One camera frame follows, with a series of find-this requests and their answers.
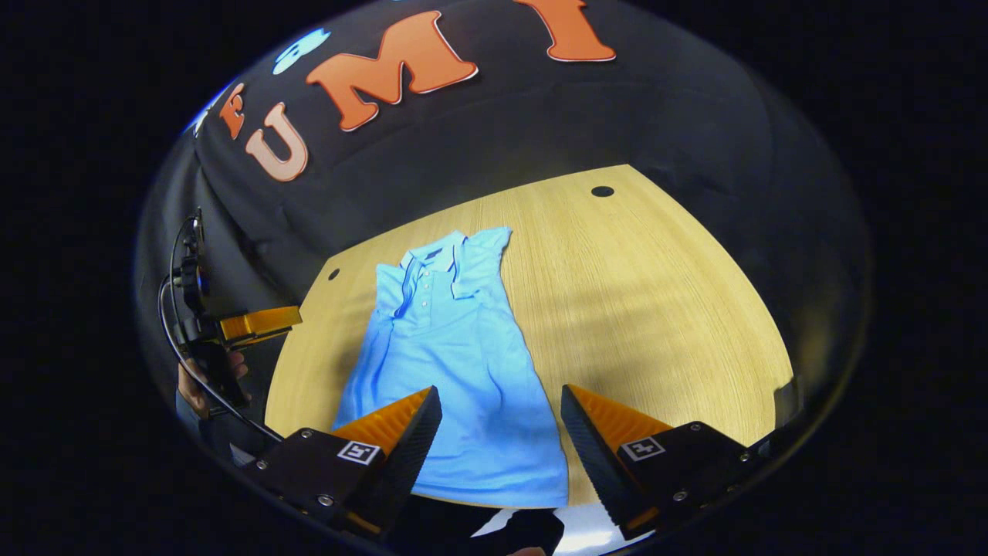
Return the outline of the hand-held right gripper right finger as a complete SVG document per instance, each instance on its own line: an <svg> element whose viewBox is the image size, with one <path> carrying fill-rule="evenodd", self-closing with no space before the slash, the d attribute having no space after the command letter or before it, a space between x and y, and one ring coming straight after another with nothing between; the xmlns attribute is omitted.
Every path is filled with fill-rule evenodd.
<svg viewBox="0 0 988 556"><path fill-rule="evenodd" d="M626 541L716 513L759 465L773 405L752 395L646 408L565 384L561 418L590 485Z"/></svg>

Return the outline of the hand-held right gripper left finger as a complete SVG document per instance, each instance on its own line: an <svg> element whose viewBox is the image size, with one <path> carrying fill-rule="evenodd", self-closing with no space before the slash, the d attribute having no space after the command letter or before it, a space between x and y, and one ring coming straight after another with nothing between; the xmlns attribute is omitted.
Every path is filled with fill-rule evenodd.
<svg viewBox="0 0 988 556"><path fill-rule="evenodd" d="M411 495L441 420L438 389L423 388L329 433L296 430L247 476L304 517L376 541Z"/></svg>

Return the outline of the light blue T-shirt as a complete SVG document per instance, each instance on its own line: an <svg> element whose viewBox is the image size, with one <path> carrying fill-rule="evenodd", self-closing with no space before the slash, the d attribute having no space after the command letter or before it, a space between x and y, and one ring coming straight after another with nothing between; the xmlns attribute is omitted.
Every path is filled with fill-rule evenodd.
<svg viewBox="0 0 988 556"><path fill-rule="evenodd" d="M511 235L454 231L377 265L374 312L333 427L436 387L442 420L414 493L554 509L568 503L568 465L501 277Z"/></svg>

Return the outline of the person's dark clothing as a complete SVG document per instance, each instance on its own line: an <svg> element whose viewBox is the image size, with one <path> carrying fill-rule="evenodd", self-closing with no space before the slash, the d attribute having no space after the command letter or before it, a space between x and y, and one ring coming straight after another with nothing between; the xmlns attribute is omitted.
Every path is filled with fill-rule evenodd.
<svg viewBox="0 0 988 556"><path fill-rule="evenodd" d="M399 556L553 556L565 531L554 510L515 510L504 527L480 534L498 512L413 495L384 544Z"/></svg>

